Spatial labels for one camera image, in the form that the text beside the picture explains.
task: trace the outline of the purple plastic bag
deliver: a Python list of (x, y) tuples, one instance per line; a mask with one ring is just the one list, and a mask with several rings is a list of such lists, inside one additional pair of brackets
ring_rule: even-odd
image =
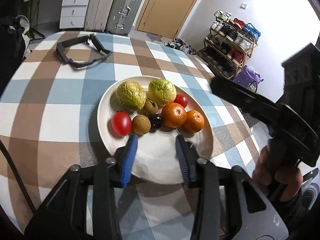
[(233, 79), (234, 83), (245, 88), (247, 88), (253, 81), (257, 82), (257, 85), (259, 85), (263, 79), (254, 71), (254, 68), (248, 67), (247, 65), (245, 65), (242, 71)]

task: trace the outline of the red tomato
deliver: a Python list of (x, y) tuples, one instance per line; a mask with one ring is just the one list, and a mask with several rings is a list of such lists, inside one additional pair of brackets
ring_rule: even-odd
[(117, 135), (126, 136), (132, 128), (130, 115), (125, 112), (115, 113), (111, 119), (111, 125)]
[(188, 98), (184, 95), (178, 94), (176, 96), (176, 99), (174, 100), (174, 103), (182, 105), (184, 108), (188, 105)]

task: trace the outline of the red shoe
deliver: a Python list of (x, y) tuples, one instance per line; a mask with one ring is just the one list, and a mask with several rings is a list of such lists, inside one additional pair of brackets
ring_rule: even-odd
[(227, 57), (229, 59), (233, 59), (236, 55), (237, 55), (237, 50), (235, 48), (232, 48), (227, 54)]
[(237, 51), (234, 53), (234, 59), (232, 60), (234, 63), (236, 63), (237, 65), (240, 65), (244, 60), (244, 55)]
[(237, 18), (235, 18), (233, 21), (240, 29), (242, 29), (245, 26), (245, 23)]

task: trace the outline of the plate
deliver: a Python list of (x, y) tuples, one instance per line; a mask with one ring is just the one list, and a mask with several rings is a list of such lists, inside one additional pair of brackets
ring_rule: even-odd
[[(118, 137), (111, 128), (111, 118), (121, 107), (116, 102), (115, 92), (118, 86), (124, 81), (136, 81), (147, 92), (148, 86), (154, 79), (152, 76), (131, 77), (114, 83), (103, 94), (98, 106), (98, 129), (103, 144), (113, 155), (116, 149), (125, 146), (129, 136)], [(203, 129), (195, 134), (187, 134), (183, 128), (173, 129), (163, 127), (154, 133), (147, 133), (138, 139), (138, 150), (132, 167), (132, 174), (158, 184), (178, 184), (182, 183), (182, 174), (179, 162), (176, 159), (175, 140), (181, 133), (187, 141), (191, 141), (201, 157), (210, 158), (213, 151), (213, 134), (207, 115), (201, 106), (183, 89), (176, 86), (177, 94), (188, 97), (186, 111), (197, 110), (204, 117)], [(131, 113), (133, 119), (137, 112)]]

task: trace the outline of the door frame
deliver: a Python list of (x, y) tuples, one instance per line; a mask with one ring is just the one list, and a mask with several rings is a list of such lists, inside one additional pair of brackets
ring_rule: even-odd
[[(137, 22), (136, 22), (136, 30), (138, 30), (138, 28), (139, 28), (139, 26), (140, 26), (140, 24), (141, 24), (142, 16), (143, 16), (143, 14), (144, 14), (147, 6), (148, 6), (149, 1), (150, 1), (150, 0), (145, 0), (144, 3), (143, 3), (143, 6), (142, 6), (141, 11), (140, 11), (139, 16), (138, 16), (138, 20), (137, 20)], [(186, 22), (189, 14), (190, 14), (190, 12), (192, 11), (192, 9), (193, 9), (193, 7), (194, 7), (194, 5), (196, 4), (197, 1), (198, 1), (198, 0), (194, 0), (194, 1), (193, 1), (192, 5), (191, 5), (191, 7), (190, 7), (190, 9), (189, 9), (189, 11), (187, 12), (186, 16), (184, 17), (183, 21), (181, 22), (181, 25), (180, 25), (180, 27), (179, 27), (176, 35), (174, 36), (175, 38), (179, 35), (179, 33), (180, 33), (180, 31), (181, 31), (181, 28), (183, 27), (184, 23)]]

